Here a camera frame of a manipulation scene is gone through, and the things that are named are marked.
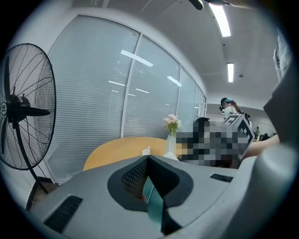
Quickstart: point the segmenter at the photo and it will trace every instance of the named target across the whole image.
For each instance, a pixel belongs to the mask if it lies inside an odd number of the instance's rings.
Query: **ceiling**
[[[188,0],[74,0],[73,5],[118,9],[161,31],[201,75],[208,103],[231,97],[240,106],[262,109],[278,82],[276,28],[255,9],[225,6],[231,36],[222,37],[207,4],[201,11]],[[228,82],[228,62],[235,64],[233,83]]]

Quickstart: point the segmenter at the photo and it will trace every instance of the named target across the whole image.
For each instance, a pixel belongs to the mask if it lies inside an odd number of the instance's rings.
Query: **vent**
[[[45,221],[45,225],[58,233],[62,233],[83,199],[69,196]]]

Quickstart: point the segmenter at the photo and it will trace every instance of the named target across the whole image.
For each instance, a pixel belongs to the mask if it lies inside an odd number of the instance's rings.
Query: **black slot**
[[[220,174],[213,174],[210,176],[210,178],[230,183],[234,177],[220,175]]]
[[[67,197],[53,214],[45,221],[45,225],[61,233],[78,209],[82,199],[76,196]]]

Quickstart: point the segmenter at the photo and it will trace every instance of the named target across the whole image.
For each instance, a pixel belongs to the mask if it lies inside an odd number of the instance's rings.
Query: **desk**
[[[166,140],[150,137],[128,137],[109,141],[97,147],[87,158],[83,171],[120,160],[141,156],[150,147],[151,155],[165,154]],[[181,144],[177,144],[177,155],[181,155]]]

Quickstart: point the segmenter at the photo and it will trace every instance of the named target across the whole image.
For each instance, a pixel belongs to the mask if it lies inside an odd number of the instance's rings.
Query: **fan grille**
[[[54,131],[56,115],[55,80],[50,61],[45,52],[33,44],[21,44],[10,49],[4,60],[9,56],[10,94],[25,96],[31,107],[50,111],[49,115],[27,116],[19,122],[21,138],[26,155],[32,167],[36,166],[45,156]],[[1,104],[6,102],[4,95],[4,65],[1,66]],[[1,131],[6,131],[5,153],[0,150],[1,159],[9,166],[27,170],[19,142],[12,123],[7,121],[6,115],[1,115]]]

